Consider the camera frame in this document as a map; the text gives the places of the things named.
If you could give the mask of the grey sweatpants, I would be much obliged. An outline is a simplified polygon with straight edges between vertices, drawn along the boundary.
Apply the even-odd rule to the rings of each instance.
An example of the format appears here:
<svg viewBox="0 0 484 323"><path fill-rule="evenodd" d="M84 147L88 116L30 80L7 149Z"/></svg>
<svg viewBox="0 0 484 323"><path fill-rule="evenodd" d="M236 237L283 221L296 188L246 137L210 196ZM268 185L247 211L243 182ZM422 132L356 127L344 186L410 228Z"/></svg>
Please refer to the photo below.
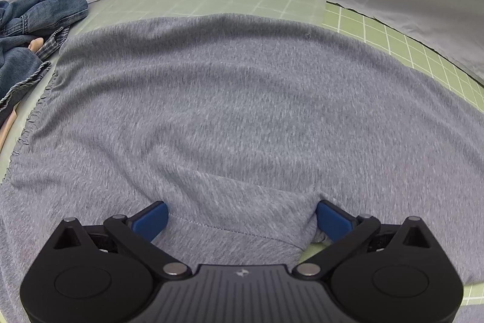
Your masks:
<svg viewBox="0 0 484 323"><path fill-rule="evenodd" d="M416 215L483 280L483 115L360 41L252 15L159 18L70 38L1 186L1 311L59 222L162 200L156 244L190 266L295 265L329 200Z"/></svg>

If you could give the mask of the blue denim jeans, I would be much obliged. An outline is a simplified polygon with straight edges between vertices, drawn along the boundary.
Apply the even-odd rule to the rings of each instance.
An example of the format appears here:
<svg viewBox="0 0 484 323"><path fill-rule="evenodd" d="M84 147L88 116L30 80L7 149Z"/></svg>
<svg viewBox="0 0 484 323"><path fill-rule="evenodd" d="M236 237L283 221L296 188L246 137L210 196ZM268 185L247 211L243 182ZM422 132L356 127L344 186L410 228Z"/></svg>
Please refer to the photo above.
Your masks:
<svg viewBox="0 0 484 323"><path fill-rule="evenodd" d="M48 58L88 8L86 0L1 2L1 122L42 80L51 67Z"/></svg>

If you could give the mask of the beige garment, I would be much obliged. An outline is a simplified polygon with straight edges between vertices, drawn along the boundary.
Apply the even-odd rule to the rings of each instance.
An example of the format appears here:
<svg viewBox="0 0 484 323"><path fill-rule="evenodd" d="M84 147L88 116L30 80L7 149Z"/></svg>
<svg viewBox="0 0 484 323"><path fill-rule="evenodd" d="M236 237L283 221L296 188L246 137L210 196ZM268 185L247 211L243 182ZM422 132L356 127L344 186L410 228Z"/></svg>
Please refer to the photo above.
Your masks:
<svg viewBox="0 0 484 323"><path fill-rule="evenodd" d="M35 38L33 39L30 44L28 45L28 49L30 52L36 53L38 52L39 49L44 45L44 39L43 38ZM16 108L18 105L16 104L10 115L7 117L7 119L4 121L1 127L1 133L0 133L0 149L2 149L3 145L5 144L5 141L7 139L7 135L9 134L13 124L16 121L17 118L17 113L16 113Z"/></svg>

